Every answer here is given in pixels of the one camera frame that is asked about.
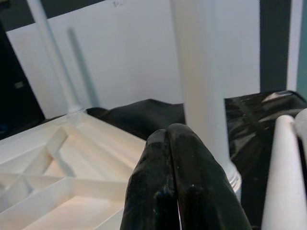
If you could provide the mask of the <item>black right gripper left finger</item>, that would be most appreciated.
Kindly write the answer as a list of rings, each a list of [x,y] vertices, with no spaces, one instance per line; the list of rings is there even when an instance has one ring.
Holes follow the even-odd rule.
[[[153,132],[129,178],[122,230],[178,230],[177,191],[166,130]]]

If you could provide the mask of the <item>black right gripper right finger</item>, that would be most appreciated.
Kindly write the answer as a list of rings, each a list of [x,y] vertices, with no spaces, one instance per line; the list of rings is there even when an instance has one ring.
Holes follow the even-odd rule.
[[[184,230],[249,230],[249,220],[227,176],[187,126],[167,129]]]

